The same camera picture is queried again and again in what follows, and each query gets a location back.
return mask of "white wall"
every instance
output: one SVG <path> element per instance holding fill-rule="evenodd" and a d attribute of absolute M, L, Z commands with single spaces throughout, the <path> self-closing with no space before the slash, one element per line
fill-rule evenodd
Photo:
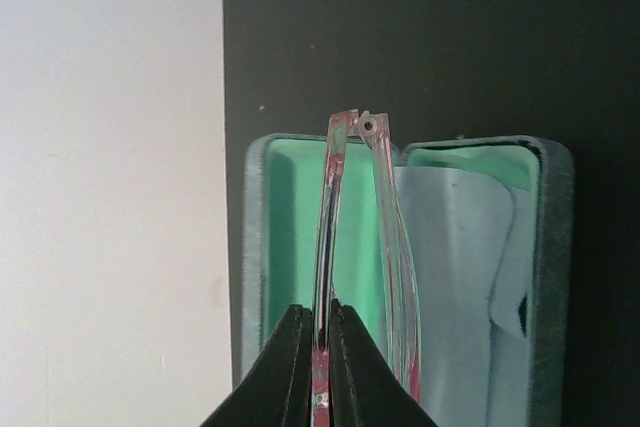
<path fill-rule="evenodd" d="M 0 425 L 231 384 L 222 0 L 0 0 Z"/>

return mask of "open glasses case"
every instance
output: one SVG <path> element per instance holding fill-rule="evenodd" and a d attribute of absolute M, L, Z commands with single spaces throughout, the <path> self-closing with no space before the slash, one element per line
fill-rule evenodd
<path fill-rule="evenodd" d="M 290 304 L 310 307 L 325 138 L 275 134 L 246 157 L 242 374 Z M 529 136 L 393 149 L 415 266 L 419 403 L 439 427 L 560 425 L 573 164 Z M 386 355 L 372 156 L 349 141 L 333 288 Z"/>

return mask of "dark gray wall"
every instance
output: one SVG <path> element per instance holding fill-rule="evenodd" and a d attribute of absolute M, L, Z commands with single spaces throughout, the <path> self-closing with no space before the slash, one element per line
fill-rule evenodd
<path fill-rule="evenodd" d="M 349 108 L 388 112 L 397 145 L 547 137 L 577 167 L 564 425 L 636 425 L 639 2 L 224 0 L 234 335 L 255 138 L 324 134 Z"/>

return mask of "pink transparent eyeglass arm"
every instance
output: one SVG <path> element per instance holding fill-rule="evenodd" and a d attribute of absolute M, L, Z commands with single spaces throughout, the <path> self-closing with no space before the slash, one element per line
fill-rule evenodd
<path fill-rule="evenodd" d="M 388 363 L 400 384 L 420 401 L 420 313 L 415 269 L 406 230 L 400 214 L 393 175 L 393 159 L 386 114 L 371 115 L 357 110 L 331 116 L 313 293 L 314 338 L 312 349 L 311 425 L 328 427 L 329 350 L 327 342 L 333 293 L 335 234 L 340 211 L 342 176 L 347 139 L 359 136 L 371 151 L 378 204 L 380 246 L 384 264 L 385 316 Z"/>

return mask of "light blue lens cloth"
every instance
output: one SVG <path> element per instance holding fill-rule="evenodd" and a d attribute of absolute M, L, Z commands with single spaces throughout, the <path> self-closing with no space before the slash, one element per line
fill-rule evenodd
<path fill-rule="evenodd" d="M 440 427 L 526 425 L 535 199 L 483 173 L 395 173 L 421 305 L 423 408 Z"/>

